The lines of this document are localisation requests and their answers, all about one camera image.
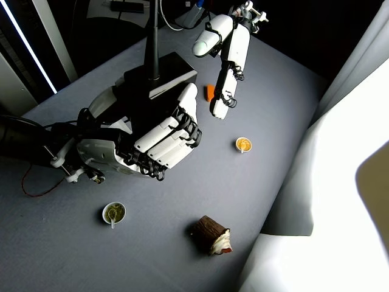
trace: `orange food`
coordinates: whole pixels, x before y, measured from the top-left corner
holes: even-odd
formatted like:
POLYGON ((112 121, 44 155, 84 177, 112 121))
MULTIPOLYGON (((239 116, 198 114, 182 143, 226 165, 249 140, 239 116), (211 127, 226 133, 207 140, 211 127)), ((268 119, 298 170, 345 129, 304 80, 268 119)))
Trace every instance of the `orange food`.
POLYGON ((212 84, 207 84, 207 96, 205 97, 208 102, 211 102, 213 98, 213 93, 215 92, 215 87, 212 84))
POLYGON ((238 148, 243 151, 247 151, 251 149, 251 143, 247 139, 239 139, 237 145, 238 148))

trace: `brown log-shaped object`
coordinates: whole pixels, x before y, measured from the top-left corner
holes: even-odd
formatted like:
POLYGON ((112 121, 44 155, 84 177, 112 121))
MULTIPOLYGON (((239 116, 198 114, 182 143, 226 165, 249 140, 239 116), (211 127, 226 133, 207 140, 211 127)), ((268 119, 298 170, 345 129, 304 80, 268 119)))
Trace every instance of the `brown log-shaped object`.
POLYGON ((229 228, 221 226, 208 216, 203 216, 190 228, 190 235, 194 243, 201 251, 209 254, 222 254, 232 251, 229 242, 229 232, 229 228), (217 250, 215 250, 214 244, 218 239, 219 244, 216 246, 217 250))

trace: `spoon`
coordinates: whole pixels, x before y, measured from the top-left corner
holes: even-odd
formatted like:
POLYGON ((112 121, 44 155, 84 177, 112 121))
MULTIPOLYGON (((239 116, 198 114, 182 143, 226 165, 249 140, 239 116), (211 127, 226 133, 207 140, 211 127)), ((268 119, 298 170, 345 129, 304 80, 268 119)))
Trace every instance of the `spoon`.
POLYGON ((111 227, 112 227, 112 229, 114 229, 115 228, 116 210, 110 209, 108 211, 108 217, 109 217, 109 219, 111 219, 111 227))

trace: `white led light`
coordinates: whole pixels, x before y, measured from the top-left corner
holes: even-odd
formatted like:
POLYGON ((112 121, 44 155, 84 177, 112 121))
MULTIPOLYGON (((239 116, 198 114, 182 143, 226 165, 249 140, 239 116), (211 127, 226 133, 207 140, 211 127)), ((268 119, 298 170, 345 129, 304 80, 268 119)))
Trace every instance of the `white led light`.
POLYGON ((42 72, 43 77, 46 79, 47 83, 49 84, 51 90, 54 92, 54 94, 57 93, 57 90, 55 89, 53 83, 50 81, 49 76, 47 76, 45 70, 43 69, 41 63, 39 62, 38 58, 36 57, 34 51, 32 50, 29 42, 27 41, 26 37, 24 36, 22 30, 20 29, 19 24, 16 22, 15 17, 13 17, 11 10, 8 8, 7 3, 5 3, 5 0, 0 0, 1 5, 3 6, 5 12, 7 12, 8 17, 10 18, 13 26, 15 27, 16 31, 18 32, 20 38, 22 39, 24 45, 26 46, 27 50, 29 50, 31 57, 34 59, 36 65, 38 66, 39 70, 42 72))

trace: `black device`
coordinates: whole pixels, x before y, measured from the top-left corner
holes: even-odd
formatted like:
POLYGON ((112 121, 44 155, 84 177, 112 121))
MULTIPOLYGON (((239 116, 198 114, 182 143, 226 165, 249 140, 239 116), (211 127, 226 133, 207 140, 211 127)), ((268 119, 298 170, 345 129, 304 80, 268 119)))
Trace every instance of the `black device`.
POLYGON ((110 9, 115 12, 145 13, 142 3, 125 1, 111 1, 110 9))

